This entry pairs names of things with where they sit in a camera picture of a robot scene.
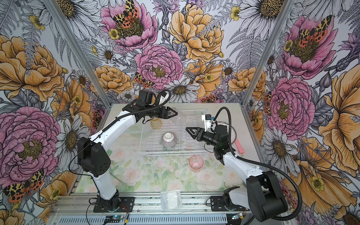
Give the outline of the yellow glass tumbler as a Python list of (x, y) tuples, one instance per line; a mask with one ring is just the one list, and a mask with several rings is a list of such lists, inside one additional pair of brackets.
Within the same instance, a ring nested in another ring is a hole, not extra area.
[(152, 129), (161, 129), (162, 128), (162, 121), (160, 118), (154, 118), (151, 120), (151, 128)]

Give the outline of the striped ceramic bowl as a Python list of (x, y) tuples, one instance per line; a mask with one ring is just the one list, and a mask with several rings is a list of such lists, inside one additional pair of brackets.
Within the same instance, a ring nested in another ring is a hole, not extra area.
[(166, 132), (162, 137), (162, 146), (165, 148), (172, 148), (176, 145), (176, 136), (171, 132)]

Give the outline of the pink glass tumbler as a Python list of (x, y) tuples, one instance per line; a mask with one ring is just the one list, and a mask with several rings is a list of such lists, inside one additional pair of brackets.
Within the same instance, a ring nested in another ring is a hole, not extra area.
[(200, 155), (193, 155), (189, 159), (189, 166), (192, 172), (199, 172), (204, 165), (204, 160)]

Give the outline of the clear glass tumbler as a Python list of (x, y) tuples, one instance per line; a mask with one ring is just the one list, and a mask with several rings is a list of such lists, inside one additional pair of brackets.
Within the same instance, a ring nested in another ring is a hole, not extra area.
[(177, 109), (176, 107), (174, 107), (173, 110), (177, 113), (177, 115), (172, 117), (170, 120), (176, 126), (181, 126), (186, 120), (186, 115), (181, 110)]

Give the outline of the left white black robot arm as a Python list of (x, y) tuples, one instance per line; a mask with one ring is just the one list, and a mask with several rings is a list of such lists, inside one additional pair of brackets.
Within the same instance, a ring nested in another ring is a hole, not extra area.
[(166, 106), (171, 91), (165, 89), (158, 95), (149, 90), (141, 90), (137, 99), (131, 101), (106, 127), (88, 138), (81, 138), (77, 144), (77, 161), (84, 172), (93, 180), (97, 188), (96, 207), (105, 212), (115, 212), (121, 207), (119, 191), (110, 177), (111, 160), (107, 154), (109, 147), (128, 128), (140, 120), (170, 119), (177, 112)]

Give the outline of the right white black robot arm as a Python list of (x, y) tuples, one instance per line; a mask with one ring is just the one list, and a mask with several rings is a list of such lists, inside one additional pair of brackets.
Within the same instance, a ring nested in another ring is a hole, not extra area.
[(187, 127), (186, 131), (194, 140), (213, 146), (215, 158), (232, 169), (246, 184), (224, 191), (222, 203), (228, 210), (250, 209), (260, 222), (287, 212), (288, 205), (276, 175), (263, 171), (258, 162), (236, 154), (227, 126), (217, 125), (212, 132), (201, 127)]

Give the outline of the pink flat object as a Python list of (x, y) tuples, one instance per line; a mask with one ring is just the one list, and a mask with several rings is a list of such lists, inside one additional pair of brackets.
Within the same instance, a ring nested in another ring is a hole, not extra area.
[(240, 144), (240, 141), (239, 141), (238, 139), (236, 139), (234, 143), (235, 143), (235, 146), (236, 146), (236, 148), (237, 148), (237, 152), (238, 152), (239, 154), (245, 154), (245, 153), (246, 153), (245, 150), (244, 150), (244, 148), (242, 147), (242, 145)]

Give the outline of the clear plastic bag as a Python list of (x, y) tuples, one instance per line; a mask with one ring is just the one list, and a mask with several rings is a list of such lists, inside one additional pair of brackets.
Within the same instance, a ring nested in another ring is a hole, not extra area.
[(183, 207), (180, 189), (164, 191), (160, 193), (162, 211), (178, 210)]

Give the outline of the green circuit board right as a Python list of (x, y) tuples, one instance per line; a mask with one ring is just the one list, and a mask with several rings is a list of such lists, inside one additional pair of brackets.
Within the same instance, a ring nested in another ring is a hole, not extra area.
[(244, 215), (240, 212), (238, 214), (234, 214), (232, 217), (231, 217), (231, 220), (242, 220), (244, 218)]

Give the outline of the green circuit board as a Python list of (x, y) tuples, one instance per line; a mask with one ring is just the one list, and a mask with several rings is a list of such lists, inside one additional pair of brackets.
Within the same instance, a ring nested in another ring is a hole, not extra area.
[(124, 222), (126, 216), (124, 215), (108, 215), (105, 217), (104, 224), (107, 223), (121, 223)]
[(242, 220), (244, 218), (244, 215), (240, 212), (238, 214), (234, 214), (232, 217), (231, 217), (231, 220)]

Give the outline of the green circuit board left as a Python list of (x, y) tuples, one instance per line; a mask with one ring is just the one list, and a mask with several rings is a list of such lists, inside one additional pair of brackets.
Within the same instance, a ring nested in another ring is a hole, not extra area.
[(107, 223), (121, 223), (124, 222), (126, 216), (124, 215), (108, 215), (105, 217), (104, 224)]

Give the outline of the aluminium front rail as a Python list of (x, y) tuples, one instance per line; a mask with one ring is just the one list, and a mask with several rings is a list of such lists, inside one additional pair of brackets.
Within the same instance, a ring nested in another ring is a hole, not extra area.
[(260, 221), (280, 216), (287, 211), (284, 198), (261, 191), (247, 194), (245, 189), (236, 188), (224, 192), (180, 192), (121, 193), (118, 206), (110, 206), (99, 200), (96, 194), (84, 193), (61, 197), (56, 203), (52, 217), (77, 216), (82, 223), (94, 221), (95, 217), (113, 216), (122, 218), (180, 215), (180, 214), (232, 214), (248, 213)]

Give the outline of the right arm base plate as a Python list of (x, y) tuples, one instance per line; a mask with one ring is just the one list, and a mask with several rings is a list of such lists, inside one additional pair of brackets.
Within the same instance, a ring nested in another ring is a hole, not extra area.
[(206, 205), (211, 208), (212, 212), (247, 211), (247, 209), (242, 206), (226, 203), (223, 196), (211, 196), (210, 201), (206, 202)]

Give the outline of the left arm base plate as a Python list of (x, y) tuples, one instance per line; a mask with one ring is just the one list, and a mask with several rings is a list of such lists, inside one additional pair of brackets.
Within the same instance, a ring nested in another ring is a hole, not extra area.
[(104, 200), (99, 197), (93, 211), (95, 213), (132, 212), (134, 203), (134, 197), (115, 197), (111, 200)]

